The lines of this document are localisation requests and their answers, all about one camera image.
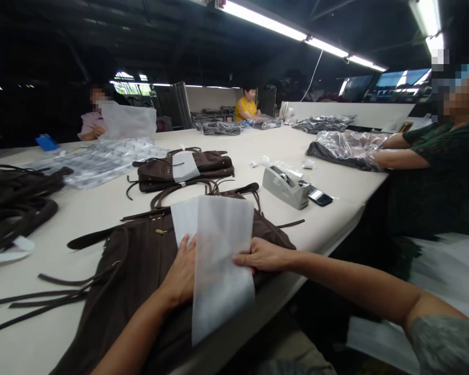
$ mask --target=brown leather handbag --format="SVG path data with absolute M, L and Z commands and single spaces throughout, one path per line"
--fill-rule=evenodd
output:
M 256 196 L 258 209 L 254 211 L 252 235 L 279 246 L 295 249 L 288 236 L 264 218 L 260 209 L 256 183 L 227 192 L 219 192 L 218 184 L 212 180 L 189 181 L 186 185 L 196 183 L 206 185 L 207 195 L 244 199 L 241 194 L 253 193 Z M 83 249 L 106 240 L 95 276 L 79 282 L 70 282 L 43 274 L 39 275 L 42 280 L 61 285 L 80 285 L 81 289 L 44 292 L 0 300 L 0 303 L 9 303 L 25 298 L 47 296 L 49 293 L 62 295 L 61 298 L 50 301 L 13 303 L 11 307 L 43 306 L 28 313 L 24 317 L 26 319 L 87 297 L 77 334 L 56 368 L 51 372 L 52 375 L 90 373 L 118 338 L 135 311 L 161 285 L 177 254 L 170 207 L 161 207 L 161 202 L 168 194 L 179 188 L 180 186 L 173 186 L 161 192 L 153 199 L 151 211 L 125 217 L 122 219 L 125 221 L 124 224 L 87 234 L 68 244 L 68 247 L 72 249 Z M 254 277 L 256 290 L 270 277 L 269 273 L 257 272 Z M 191 303 L 180 307 L 168 317 L 142 373 L 165 374 L 187 359 L 192 351 L 191 318 Z M 11 324 L 21 320 L 23 320 L 22 317 L 15 319 Z M 2 324 L 0 329 L 9 325 L 8 323 Z
M 143 193 L 155 192 L 164 190 L 171 186 L 180 186 L 174 181 L 172 174 L 172 157 L 173 155 L 183 151 L 177 149 L 167 153 L 167 157 L 151 158 L 146 161 L 135 161 L 132 163 L 137 169 L 138 181 L 130 181 L 127 176 L 127 180 L 133 184 L 127 189 L 127 197 L 132 200 L 129 196 L 130 189 L 139 184 L 139 190 Z M 223 156 L 227 151 L 204 151 L 199 147 L 188 147 L 186 151 L 193 152 L 193 158 L 198 168 L 200 175 L 197 179 L 220 179 L 228 176 L 235 176 L 235 168 L 229 156 Z
M 64 186 L 63 177 L 73 171 L 62 168 L 50 176 L 42 171 L 0 165 L 0 250 L 28 236 L 57 212 L 47 198 Z

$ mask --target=yellow shirt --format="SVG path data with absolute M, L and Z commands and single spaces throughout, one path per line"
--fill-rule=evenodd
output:
M 245 99 L 245 96 L 243 96 L 240 100 L 238 100 L 238 103 L 236 104 L 236 107 L 234 109 L 234 119 L 236 122 L 238 121 L 244 121 L 245 119 L 241 117 L 242 112 L 248 112 L 250 113 L 250 116 L 253 116 L 254 114 L 257 113 L 257 105 L 255 104 L 254 101 L 248 101 Z

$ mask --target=person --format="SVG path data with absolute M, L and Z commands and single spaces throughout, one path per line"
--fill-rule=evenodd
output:
M 443 102 L 443 121 L 398 133 L 376 153 L 392 169 L 387 232 L 434 235 L 454 230 L 469 197 L 469 73 Z
M 257 87 L 253 84 L 243 86 L 243 96 L 238 100 L 234 109 L 234 119 L 236 122 L 250 120 L 261 114 L 261 110 L 257 109 L 255 98 L 257 95 Z
M 189 245 L 188 235 L 184 236 L 164 282 L 136 311 L 92 375 L 140 373 L 167 316 L 193 297 L 195 252 L 196 236 Z M 414 285 L 371 267 L 288 250 L 259 238 L 252 239 L 249 254 L 239 254 L 233 262 L 258 271 L 301 274 L 401 325 L 419 359 L 421 374 L 469 373 L 469 319 Z M 268 363 L 258 373 L 282 375 L 282 368 L 288 375 L 330 374 L 300 372 L 299 366 L 288 363 Z
M 92 103 L 94 110 L 82 115 L 82 130 L 78 133 L 78 138 L 80 138 L 80 140 L 96 140 L 108 130 L 101 110 L 97 105 L 98 101 L 106 100 L 109 100 L 109 97 L 100 86 L 93 85 L 90 88 L 90 102 Z

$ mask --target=blue object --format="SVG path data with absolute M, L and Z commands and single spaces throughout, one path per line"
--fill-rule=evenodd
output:
M 59 148 L 59 145 L 54 141 L 48 134 L 40 134 L 38 138 L 35 138 L 38 146 L 44 151 L 53 151 Z

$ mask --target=smartphone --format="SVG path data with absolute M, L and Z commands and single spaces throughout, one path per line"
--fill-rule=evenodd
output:
M 325 194 L 321 190 L 318 190 L 307 181 L 301 180 L 298 182 L 298 184 L 299 186 L 309 186 L 309 199 L 320 207 L 325 207 L 334 201 L 331 196 Z

